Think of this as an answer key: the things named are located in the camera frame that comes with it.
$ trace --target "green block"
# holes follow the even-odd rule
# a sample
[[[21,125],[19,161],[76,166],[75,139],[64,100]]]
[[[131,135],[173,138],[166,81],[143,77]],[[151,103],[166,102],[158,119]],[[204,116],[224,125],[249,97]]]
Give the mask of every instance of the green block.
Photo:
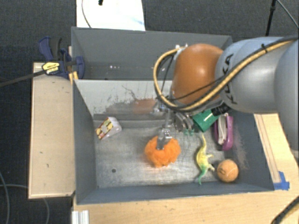
[[[205,132],[218,119],[219,116],[214,116],[211,110],[206,110],[192,116],[194,123],[198,128]]]

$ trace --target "pink object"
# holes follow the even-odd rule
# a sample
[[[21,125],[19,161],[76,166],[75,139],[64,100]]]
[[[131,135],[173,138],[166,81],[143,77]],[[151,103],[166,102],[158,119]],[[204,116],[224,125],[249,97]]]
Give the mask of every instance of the pink object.
[[[216,141],[222,145],[223,151],[228,151],[233,146],[233,121],[234,118],[226,113],[214,123],[214,136]]]

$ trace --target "gray bin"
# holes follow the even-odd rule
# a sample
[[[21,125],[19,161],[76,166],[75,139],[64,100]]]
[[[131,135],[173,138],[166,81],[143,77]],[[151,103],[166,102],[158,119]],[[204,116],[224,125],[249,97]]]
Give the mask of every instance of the gray bin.
[[[72,29],[72,54],[82,55],[86,64],[86,76],[73,85],[78,204],[274,190],[251,114],[231,112],[236,146],[229,152],[219,151],[211,130],[205,132],[207,153],[214,154],[210,159],[213,165],[226,158],[239,165],[239,176],[234,183],[222,183],[215,173],[209,171],[202,179],[202,185],[198,184],[200,170],[194,157],[201,146],[200,133],[190,136],[172,130],[171,134],[179,141],[182,152],[168,167],[155,168],[146,160],[143,150],[146,143],[157,135],[163,117],[136,114],[134,102],[156,97],[151,67],[161,53],[176,44],[200,42],[225,48],[231,40],[227,36],[213,35]],[[121,69],[102,72],[110,63],[119,64]],[[170,85],[171,81],[167,81],[165,92]],[[95,128],[106,116],[116,117],[123,130],[106,140],[98,140]]]

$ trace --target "green toy dinosaur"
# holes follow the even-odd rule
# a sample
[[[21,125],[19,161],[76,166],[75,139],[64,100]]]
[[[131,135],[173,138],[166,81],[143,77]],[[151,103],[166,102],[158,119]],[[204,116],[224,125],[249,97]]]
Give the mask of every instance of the green toy dinosaur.
[[[206,139],[204,135],[202,134],[203,139],[203,145],[198,151],[196,155],[196,162],[201,169],[201,173],[198,177],[198,183],[201,185],[201,178],[206,175],[207,171],[210,169],[212,171],[215,171],[214,167],[209,163],[208,158],[213,157],[212,154],[206,154]]]

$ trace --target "white paper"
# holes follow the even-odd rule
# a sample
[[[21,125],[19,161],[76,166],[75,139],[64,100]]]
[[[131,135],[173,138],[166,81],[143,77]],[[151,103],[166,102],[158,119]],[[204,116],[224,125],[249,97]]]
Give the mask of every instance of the white paper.
[[[145,31],[141,0],[83,0],[83,9],[92,28]],[[88,28],[82,0],[77,0],[77,27]]]

